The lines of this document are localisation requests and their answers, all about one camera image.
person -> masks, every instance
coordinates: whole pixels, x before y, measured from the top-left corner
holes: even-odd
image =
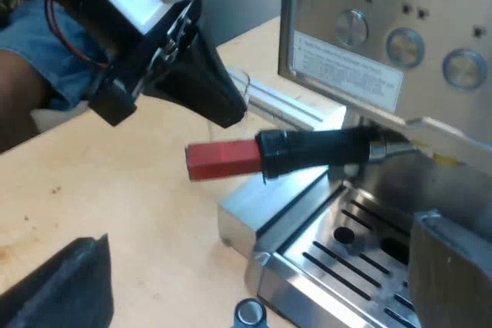
[[[2,0],[0,153],[34,137],[36,108],[68,110],[95,91],[98,68],[73,55],[50,29],[45,0]],[[64,36],[89,58],[104,61],[98,43],[59,4]]]

light wooden surface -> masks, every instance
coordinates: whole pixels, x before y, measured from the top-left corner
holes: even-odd
[[[228,66],[320,107],[276,75],[278,20],[223,45]],[[0,157],[0,292],[76,237],[109,233],[114,327],[229,327],[248,296],[246,260],[224,246],[217,203],[245,181],[190,183],[184,148],[252,137],[249,114],[222,130],[177,105],[141,98],[117,128],[91,111]],[[270,313],[272,327],[291,326]]]

black rubber grip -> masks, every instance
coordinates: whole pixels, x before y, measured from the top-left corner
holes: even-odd
[[[261,131],[256,136],[263,175],[276,178],[318,165],[361,164],[369,159],[370,142],[380,137],[375,128],[337,131]]]

stainless steel espresso machine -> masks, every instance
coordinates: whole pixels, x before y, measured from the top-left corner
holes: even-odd
[[[491,46],[492,0],[283,0],[280,75],[420,150],[225,199],[252,293],[301,327],[492,326]]]

red block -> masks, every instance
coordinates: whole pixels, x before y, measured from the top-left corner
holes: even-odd
[[[261,172],[261,155],[255,140],[191,144],[185,152],[191,181]]]

